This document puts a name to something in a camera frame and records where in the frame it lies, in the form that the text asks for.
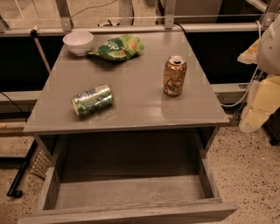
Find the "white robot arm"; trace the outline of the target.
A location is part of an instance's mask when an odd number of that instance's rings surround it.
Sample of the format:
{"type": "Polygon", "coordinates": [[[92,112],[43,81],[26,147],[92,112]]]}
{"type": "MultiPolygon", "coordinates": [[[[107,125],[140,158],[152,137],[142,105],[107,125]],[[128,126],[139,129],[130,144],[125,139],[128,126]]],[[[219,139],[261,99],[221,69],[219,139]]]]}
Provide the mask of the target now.
{"type": "Polygon", "coordinates": [[[247,105],[241,112],[239,128],[251,133],[259,130],[280,108],[280,15],[237,60],[247,65],[257,64],[268,75],[262,81],[252,81],[247,105]]]}

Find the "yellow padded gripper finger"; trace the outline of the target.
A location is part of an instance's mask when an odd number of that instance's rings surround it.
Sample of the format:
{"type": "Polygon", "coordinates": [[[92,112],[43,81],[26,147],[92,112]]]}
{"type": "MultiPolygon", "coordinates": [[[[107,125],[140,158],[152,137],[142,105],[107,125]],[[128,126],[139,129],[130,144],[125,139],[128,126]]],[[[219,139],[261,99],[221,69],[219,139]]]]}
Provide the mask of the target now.
{"type": "Polygon", "coordinates": [[[241,113],[239,129],[244,133],[259,130],[279,108],[280,76],[269,74],[262,81],[254,80],[241,113]]]}
{"type": "Polygon", "coordinates": [[[246,51],[239,55],[237,61],[247,65],[256,64],[259,43],[260,40],[256,40],[246,51]]]}

